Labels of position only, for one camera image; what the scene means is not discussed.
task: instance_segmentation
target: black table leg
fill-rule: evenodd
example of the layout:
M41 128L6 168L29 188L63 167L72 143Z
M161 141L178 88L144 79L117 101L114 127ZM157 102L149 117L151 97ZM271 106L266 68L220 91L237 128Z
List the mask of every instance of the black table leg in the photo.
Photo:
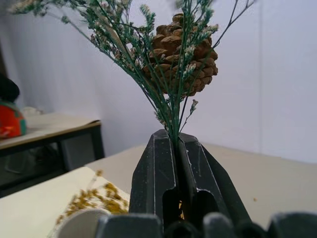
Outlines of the black table leg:
M101 136L101 126L95 126L92 128L91 139L93 143L95 160L104 158L105 152L104 152L103 139Z

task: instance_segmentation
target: black plastic holder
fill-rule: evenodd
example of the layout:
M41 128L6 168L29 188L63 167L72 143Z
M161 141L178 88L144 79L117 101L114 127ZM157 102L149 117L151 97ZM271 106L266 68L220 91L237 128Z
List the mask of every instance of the black plastic holder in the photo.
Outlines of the black plastic holder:
M228 173L197 138L180 134L175 155L165 130L151 136L134 171L129 213L100 219L96 237L317 237L314 214L277 215L268 231L254 224Z

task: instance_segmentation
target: pine cone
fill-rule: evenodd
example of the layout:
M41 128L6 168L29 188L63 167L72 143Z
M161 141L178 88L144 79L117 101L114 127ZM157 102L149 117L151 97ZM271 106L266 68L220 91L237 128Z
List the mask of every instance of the pine cone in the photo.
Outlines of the pine cone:
M154 67L155 71L158 72L158 75L161 73L164 74L166 78L167 86L172 89L178 89L179 79L175 78L177 72L177 66L171 68L171 65L177 65L179 59L179 49L182 44L182 21L183 21L183 14L177 14L173 17L173 22L169 25L162 25L157 27L157 35L154 36L152 45L153 45L153 53L149 54L150 61L152 66ZM208 53L211 49L211 38L205 39L200 45L198 45L194 51L193 60L191 63L196 64L196 69L189 77L189 80L185 82L184 88L185 91L189 90L192 80L195 80L193 87L189 96L194 96L196 92L201 92L206 84L210 84L212 80L212 76L217 75L218 68L216 67L215 60L218 58L218 55L215 51L213 51L208 59L205 59L208 56ZM165 58L163 62L160 63L161 70L159 66L156 65L155 57L157 59L161 59L163 55ZM206 60L205 66L203 70L199 72L200 67L203 65L203 62ZM147 66L143 68L146 76L149 77L149 80L156 85L155 79L151 76L151 72ZM164 86L165 82L163 81L163 76L159 81L159 87L163 93L167 93Z

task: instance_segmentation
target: table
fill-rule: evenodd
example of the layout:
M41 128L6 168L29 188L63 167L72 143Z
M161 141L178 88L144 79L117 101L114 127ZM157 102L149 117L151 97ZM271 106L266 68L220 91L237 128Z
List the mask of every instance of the table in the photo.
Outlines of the table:
M317 211L317 164L304 164L204 144L229 173L251 219L266 228L272 214ZM86 166L130 193L133 171L145 146L101 159Z
M46 238L75 193L86 189L95 172L81 167L0 199L0 237ZM98 177L95 187L107 182Z
M64 161L64 170L66 172L68 170L65 164L67 156L65 155L62 142L85 134L90 135L92 139L95 160L105 157L101 136L101 122L99 120L51 113L26 117L26 121L28 126L26 135L0 142L0 158L13 153L56 143L58 153ZM0 190L12 188L23 182L46 175L47 173L47 170L39 170L36 173L32 172L31 174L17 178L14 177L14 180L0 184Z

